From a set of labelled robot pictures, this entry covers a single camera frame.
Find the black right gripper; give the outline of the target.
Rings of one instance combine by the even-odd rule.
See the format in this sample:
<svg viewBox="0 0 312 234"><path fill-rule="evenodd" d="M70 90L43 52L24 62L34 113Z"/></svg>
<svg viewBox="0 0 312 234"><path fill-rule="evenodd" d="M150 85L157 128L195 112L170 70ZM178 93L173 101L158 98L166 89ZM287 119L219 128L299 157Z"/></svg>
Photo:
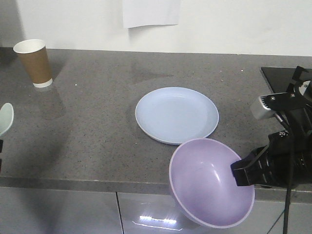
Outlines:
<svg viewBox="0 0 312 234"><path fill-rule="evenodd" d="M312 181L312 71L295 67L285 93L302 96L304 108L277 112L283 130L270 134L269 143L252 150L247 157L231 164L237 186L255 184L291 187Z"/></svg>

